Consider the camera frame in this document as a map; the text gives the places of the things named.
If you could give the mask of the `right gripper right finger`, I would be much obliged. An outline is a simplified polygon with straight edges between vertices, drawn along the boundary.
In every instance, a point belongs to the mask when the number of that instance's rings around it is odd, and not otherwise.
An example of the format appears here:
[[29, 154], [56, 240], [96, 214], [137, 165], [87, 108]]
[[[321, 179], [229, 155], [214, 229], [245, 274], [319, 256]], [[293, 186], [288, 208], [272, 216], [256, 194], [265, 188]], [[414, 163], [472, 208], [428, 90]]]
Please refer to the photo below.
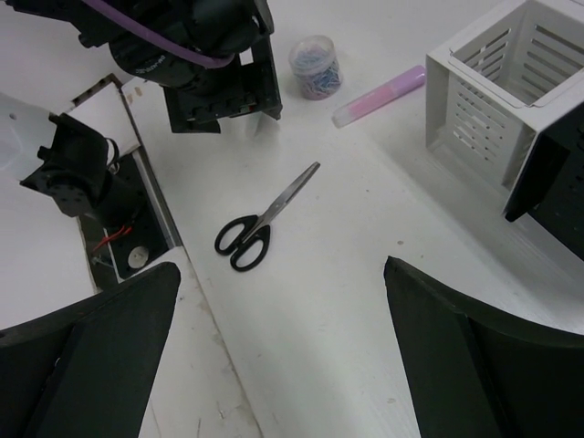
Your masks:
[[389, 257], [384, 281], [423, 437], [580, 437], [583, 338]]

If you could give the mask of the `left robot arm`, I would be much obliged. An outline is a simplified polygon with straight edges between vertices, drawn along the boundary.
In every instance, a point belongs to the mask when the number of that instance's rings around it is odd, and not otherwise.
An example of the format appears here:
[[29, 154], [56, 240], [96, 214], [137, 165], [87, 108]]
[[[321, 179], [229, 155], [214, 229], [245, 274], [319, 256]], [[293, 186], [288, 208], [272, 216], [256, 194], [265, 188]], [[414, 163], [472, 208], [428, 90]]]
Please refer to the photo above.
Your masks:
[[133, 77], [162, 87], [174, 133], [218, 133], [219, 121], [282, 111], [265, 1], [11, 1], [63, 21], [83, 47], [108, 46]]

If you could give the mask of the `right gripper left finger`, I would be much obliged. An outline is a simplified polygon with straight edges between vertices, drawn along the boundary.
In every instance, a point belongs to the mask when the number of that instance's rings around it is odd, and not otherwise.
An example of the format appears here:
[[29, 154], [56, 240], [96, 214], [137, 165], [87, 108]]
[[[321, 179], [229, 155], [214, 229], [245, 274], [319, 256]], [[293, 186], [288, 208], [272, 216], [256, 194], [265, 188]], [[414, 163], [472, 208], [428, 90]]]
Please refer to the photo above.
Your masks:
[[164, 262], [2, 329], [2, 436], [138, 436], [180, 283]]

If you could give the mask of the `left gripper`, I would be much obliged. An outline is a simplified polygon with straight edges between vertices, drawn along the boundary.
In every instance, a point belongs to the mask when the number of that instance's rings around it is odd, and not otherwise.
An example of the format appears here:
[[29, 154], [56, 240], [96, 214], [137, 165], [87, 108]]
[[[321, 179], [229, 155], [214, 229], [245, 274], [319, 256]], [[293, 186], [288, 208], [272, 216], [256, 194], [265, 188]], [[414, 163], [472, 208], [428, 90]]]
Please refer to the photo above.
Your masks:
[[281, 98], [270, 37], [274, 21], [266, 1], [172, 1], [186, 46], [222, 68], [190, 66], [190, 77], [163, 89], [174, 133], [219, 133], [219, 120], [264, 113], [281, 117]]

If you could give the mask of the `green highlighter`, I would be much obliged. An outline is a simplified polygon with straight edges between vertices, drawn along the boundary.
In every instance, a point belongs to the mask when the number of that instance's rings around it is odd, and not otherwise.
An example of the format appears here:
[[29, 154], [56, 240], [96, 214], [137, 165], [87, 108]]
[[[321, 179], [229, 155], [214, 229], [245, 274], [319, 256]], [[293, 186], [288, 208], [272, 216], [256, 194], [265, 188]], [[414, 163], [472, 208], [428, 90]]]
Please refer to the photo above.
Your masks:
[[263, 112], [249, 115], [245, 122], [245, 136], [248, 139], [262, 135], [269, 126], [269, 120]]

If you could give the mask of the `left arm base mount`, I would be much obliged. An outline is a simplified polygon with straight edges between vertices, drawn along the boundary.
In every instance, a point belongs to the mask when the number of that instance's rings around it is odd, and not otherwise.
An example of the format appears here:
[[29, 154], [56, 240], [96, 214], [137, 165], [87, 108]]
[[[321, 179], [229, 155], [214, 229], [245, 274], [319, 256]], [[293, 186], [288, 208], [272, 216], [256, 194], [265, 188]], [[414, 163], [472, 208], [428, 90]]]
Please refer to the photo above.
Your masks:
[[154, 189], [134, 154], [69, 115], [48, 117], [55, 133], [36, 148], [39, 166], [22, 186], [50, 197], [58, 210], [100, 237], [86, 241], [98, 288], [124, 281], [166, 254], [174, 243], [154, 202]]

